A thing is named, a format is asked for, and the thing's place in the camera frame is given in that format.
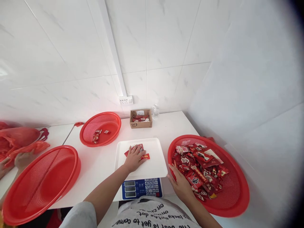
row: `round basket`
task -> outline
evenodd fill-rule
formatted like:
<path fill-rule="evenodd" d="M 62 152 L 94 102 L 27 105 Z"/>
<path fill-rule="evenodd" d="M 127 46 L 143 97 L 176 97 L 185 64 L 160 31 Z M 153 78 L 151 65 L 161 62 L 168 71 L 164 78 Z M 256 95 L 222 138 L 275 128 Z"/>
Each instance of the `round basket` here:
<path fill-rule="evenodd" d="M 88 147 L 105 146 L 113 142 L 121 127 L 121 119 L 114 112 L 102 112 L 90 118 L 81 128 L 80 141 Z M 102 130 L 98 143 L 94 143 L 93 135 L 96 130 Z"/>
<path fill-rule="evenodd" d="M 200 143 L 212 149 L 224 162 L 223 166 L 230 173 L 220 181 L 223 191 L 217 193 L 216 199 L 208 199 L 205 202 L 198 199 L 208 212 L 222 217 L 236 217 L 241 215 L 249 204 L 249 187 L 246 178 L 236 161 L 224 149 L 209 139 L 196 135 L 183 135 L 172 141 L 168 150 L 168 163 L 172 165 L 172 156 L 175 146 L 180 146 L 183 141 L 190 140 L 190 144 Z"/>
<path fill-rule="evenodd" d="M 55 147 L 36 158 L 9 190 L 2 210 L 4 222 L 18 226 L 41 215 L 71 189 L 80 167 L 71 146 Z"/>

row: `white table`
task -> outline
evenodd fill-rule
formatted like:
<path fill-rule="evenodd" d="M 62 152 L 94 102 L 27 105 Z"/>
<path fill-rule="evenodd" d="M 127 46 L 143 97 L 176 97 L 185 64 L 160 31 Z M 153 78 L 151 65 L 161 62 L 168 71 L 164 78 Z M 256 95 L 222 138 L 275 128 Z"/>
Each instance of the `white table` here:
<path fill-rule="evenodd" d="M 168 163 L 168 149 L 176 137 L 188 134 L 198 135 L 182 111 L 160 114 L 158 120 L 153 121 L 152 128 L 131 129 L 129 121 L 129 119 L 122 119 L 118 137 L 111 144 L 102 147 L 86 147 L 79 139 L 82 126 L 73 128 L 64 144 L 73 146 L 77 150 L 81 160 L 80 174 L 72 189 L 50 209 L 71 207 L 82 202 L 97 185 L 110 176 L 114 172 L 116 147 L 119 141 L 157 137 Z M 166 177 L 162 178 L 161 182 L 163 195 L 174 194 Z M 119 194 L 121 193 L 117 193 L 114 201 L 120 200 Z"/>
<path fill-rule="evenodd" d="M 50 146 L 45 151 L 41 152 L 40 155 L 45 153 L 51 148 L 63 145 L 64 141 L 66 140 L 69 133 L 73 129 L 73 126 L 74 124 L 66 124 L 66 125 L 46 127 L 49 132 L 46 142 L 48 142 Z M 17 171 L 18 169 L 14 167 L 0 180 L 0 199 L 2 198 L 8 187 L 11 185 L 12 181 L 16 176 Z"/>

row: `plastic bottle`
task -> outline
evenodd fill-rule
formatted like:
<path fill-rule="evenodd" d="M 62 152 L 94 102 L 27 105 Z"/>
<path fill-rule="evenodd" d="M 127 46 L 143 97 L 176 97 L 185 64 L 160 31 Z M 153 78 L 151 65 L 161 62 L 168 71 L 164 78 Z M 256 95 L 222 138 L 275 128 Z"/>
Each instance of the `plastic bottle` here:
<path fill-rule="evenodd" d="M 152 107 L 152 119 L 153 120 L 157 120 L 158 119 L 158 115 L 159 115 L 159 107 L 157 106 L 157 104 L 155 104 Z"/>

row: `small cardboard box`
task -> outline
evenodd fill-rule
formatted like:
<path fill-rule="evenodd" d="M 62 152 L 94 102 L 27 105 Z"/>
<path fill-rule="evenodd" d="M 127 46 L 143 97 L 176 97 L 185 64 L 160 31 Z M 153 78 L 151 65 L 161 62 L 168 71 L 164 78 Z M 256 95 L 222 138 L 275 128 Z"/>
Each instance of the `small cardboard box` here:
<path fill-rule="evenodd" d="M 136 122 L 134 123 L 133 117 L 134 116 L 146 116 L 149 115 L 149 120 L 150 121 L 143 121 L 143 122 Z M 148 128 L 152 127 L 152 114 L 150 109 L 137 109 L 137 110 L 131 110 L 130 113 L 130 126 L 131 128 Z"/>

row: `scale display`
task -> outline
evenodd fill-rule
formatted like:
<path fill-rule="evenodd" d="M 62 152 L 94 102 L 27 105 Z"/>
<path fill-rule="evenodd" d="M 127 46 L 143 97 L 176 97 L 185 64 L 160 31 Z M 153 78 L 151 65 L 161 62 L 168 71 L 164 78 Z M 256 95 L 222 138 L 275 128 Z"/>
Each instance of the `scale display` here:
<path fill-rule="evenodd" d="M 160 178 L 127 180 L 122 184 L 123 199 L 138 199 L 143 195 L 162 197 L 162 184 Z"/>

